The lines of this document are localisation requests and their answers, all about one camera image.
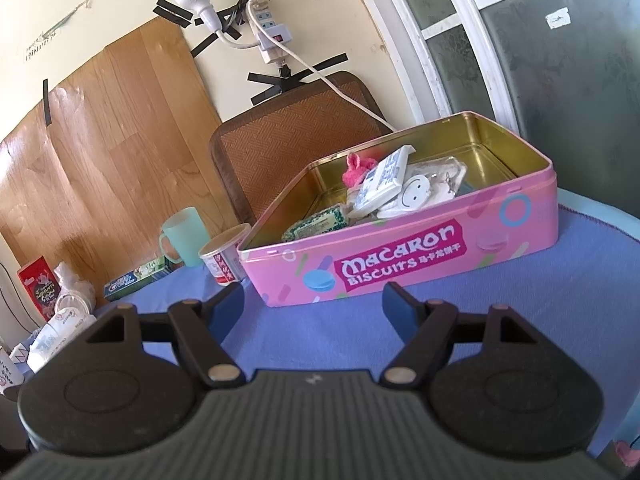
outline blue tablecloth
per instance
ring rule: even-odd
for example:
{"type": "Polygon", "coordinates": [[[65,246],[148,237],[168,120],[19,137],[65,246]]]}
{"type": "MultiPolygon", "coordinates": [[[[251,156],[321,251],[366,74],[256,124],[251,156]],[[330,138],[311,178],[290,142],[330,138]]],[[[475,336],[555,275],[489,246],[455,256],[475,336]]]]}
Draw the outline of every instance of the blue tablecloth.
{"type": "MultiPolygon", "coordinates": [[[[591,443],[598,454],[614,436],[640,389],[640,221],[618,210],[561,192],[561,203],[609,221],[560,211],[558,243],[484,269],[408,287],[418,299],[444,298],[466,312],[509,303],[578,361],[601,386],[604,418],[591,443]]],[[[223,342],[250,377],[257,368],[368,368],[377,377],[401,341],[386,321],[380,293],[327,303],[268,308],[253,286],[244,314],[223,342]]],[[[182,268],[121,301],[139,312],[164,312],[186,298],[220,290],[204,266],[182,268]]],[[[145,344],[174,360],[167,344],[145,344]]],[[[454,350],[453,358],[477,346],[454,350]]]]}

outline wooden board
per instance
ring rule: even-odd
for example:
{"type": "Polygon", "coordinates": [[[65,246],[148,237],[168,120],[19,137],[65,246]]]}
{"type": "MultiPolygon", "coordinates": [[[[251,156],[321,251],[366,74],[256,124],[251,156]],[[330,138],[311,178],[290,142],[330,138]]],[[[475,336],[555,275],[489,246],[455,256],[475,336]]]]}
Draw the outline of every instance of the wooden board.
{"type": "Polygon", "coordinates": [[[162,222],[198,209],[237,224],[209,158],[220,125],[180,27],[155,18],[49,92],[0,142],[0,234],[20,264],[41,254],[104,283],[160,254],[162,222]]]}

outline cup handle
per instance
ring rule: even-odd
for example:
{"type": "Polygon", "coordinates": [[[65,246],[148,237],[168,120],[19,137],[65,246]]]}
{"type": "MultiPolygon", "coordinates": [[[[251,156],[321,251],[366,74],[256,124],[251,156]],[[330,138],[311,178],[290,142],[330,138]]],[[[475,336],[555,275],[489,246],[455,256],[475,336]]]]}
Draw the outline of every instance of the cup handle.
{"type": "Polygon", "coordinates": [[[166,234],[164,233],[160,233],[160,237],[158,238],[158,244],[160,245],[160,251],[162,252],[162,254],[164,254],[164,256],[172,263],[172,264],[181,264],[182,263],[182,258],[180,258],[179,260],[174,260],[171,256],[169,256],[167,253],[164,252],[164,249],[162,248],[162,238],[166,238],[166,234]]]}

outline pink tin box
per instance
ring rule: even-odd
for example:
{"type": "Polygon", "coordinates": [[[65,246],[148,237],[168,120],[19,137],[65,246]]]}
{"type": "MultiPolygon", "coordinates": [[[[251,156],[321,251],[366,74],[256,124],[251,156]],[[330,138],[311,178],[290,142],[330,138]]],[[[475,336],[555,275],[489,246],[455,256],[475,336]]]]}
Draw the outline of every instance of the pink tin box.
{"type": "Polygon", "coordinates": [[[551,161],[497,123],[463,112],[388,134],[309,164],[238,247],[269,306],[334,300],[426,282],[541,251],[558,239],[551,161]],[[467,165],[466,193],[391,220],[280,241],[294,222],[343,202],[346,156],[382,160],[400,146],[409,163],[453,155],[467,165]]]}

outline red box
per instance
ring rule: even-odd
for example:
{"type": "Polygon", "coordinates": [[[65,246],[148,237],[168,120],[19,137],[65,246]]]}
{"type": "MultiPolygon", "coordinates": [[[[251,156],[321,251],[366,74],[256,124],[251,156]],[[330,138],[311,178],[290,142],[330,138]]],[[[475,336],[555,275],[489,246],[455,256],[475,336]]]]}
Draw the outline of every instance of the red box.
{"type": "Polygon", "coordinates": [[[44,256],[21,268],[18,277],[44,319],[51,319],[60,294],[60,286],[44,256]]]}

